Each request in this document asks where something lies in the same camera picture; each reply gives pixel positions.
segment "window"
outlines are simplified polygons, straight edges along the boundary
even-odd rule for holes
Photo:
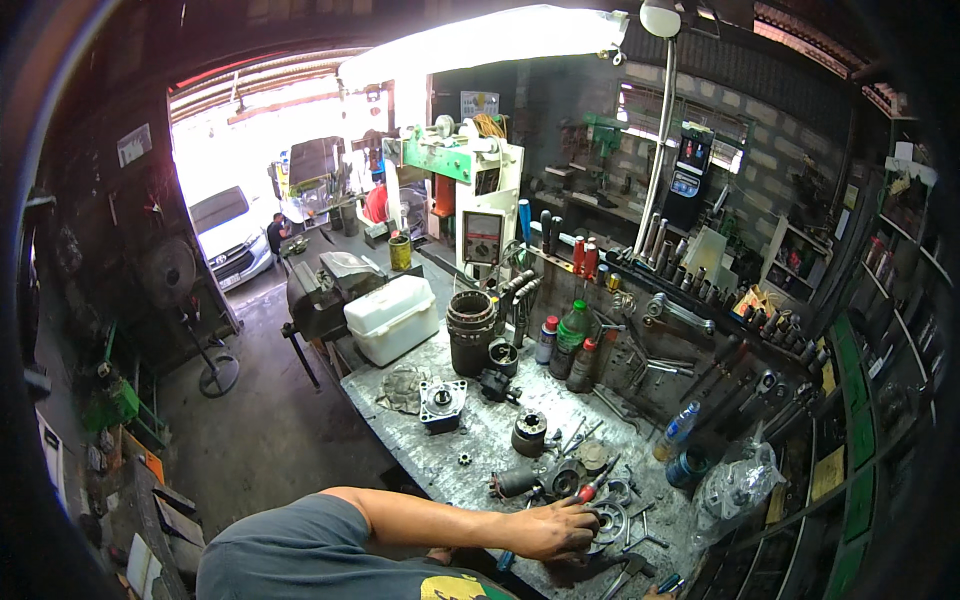
[[[662,92],[636,84],[620,84],[616,118],[631,125],[626,133],[658,141],[662,106]],[[710,149],[710,162],[731,173],[740,172],[743,149],[747,144],[748,127],[745,123],[681,98],[674,101],[673,120],[711,128],[716,139]],[[677,148],[679,141],[679,137],[668,134],[666,145]]]

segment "plastic bag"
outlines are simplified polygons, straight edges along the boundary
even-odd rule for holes
[[[761,443],[758,433],[738,454],[739,460],[712,468],[693,494],[692,542],[697,549],[720,541],[746,520],[777,484],[786,483],[777,470],[773,447]]]

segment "man's arm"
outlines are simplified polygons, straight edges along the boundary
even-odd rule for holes
[[[454,548],[501,548],[540,561],[572,558],[587,549],[599,526],[590,508],[572,498],[518,513],[468,511],[404,493],[330,488],[321,493],[355,506],[381,543]]]

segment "concrete floor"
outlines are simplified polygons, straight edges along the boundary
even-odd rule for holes
[[[290,320],[282,281],[276,269],[229,294],[245,327],[227,340],[227,348],[211,353],[229,352],[239,360],[240,379],[232,391],[216,399],[201,396],[200,357],[160,386],[158,410],[173,436],[161,455],[167,481],[197,502],[207,540],[239,518],[324,488],[383,488],[379,475],[396,464],[301,341],[322,384],[314,390],[280,335]]]

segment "concrete block wall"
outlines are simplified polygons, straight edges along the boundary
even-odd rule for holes
[[[534,98],[540,99],[544,108],[541,125],[548,132],[556,130],[556,135],[545,134],[541,144],[528,146],[528,173],[538,177],[543,166],[561,158],[557,124],[564,118],[579,122],[588,110],[614,117],[621,81],[662,91],[663,76],[664,69],[655,65],[628,61],[613,67],[609,61],[596,57],[532,61],[531,79],[542,82],[540,86],[531,86],[532,104],[537,101]],[[843,149],[781,110],[705,79],[678,73],[677,95],[715,108],[750,126],[740,172],[733,176],[712,165],[707,200],[718,198],[724,184],[732,178],[735,188],[726,206],[737,216],[741,238],[747,246],[761,255],[766,254],[779,216],[787,214],[796,200],[790,176],[803,169],[804,155],[816,162],[832,189],[843,161]],[[653,142],[647,139],[624,134],[619,152],[608,158],[611,182],[623,183],[628,175],[647,181],[647,153],[652,146]],[[665,178],[669,177],[669,167],[676,158],[675,150],[668,148],[668,151]],[[660,189],[665,185],[666,181],[662,182]],[[640,211],[646,186],[635,182],[630,195],[630,208]]]

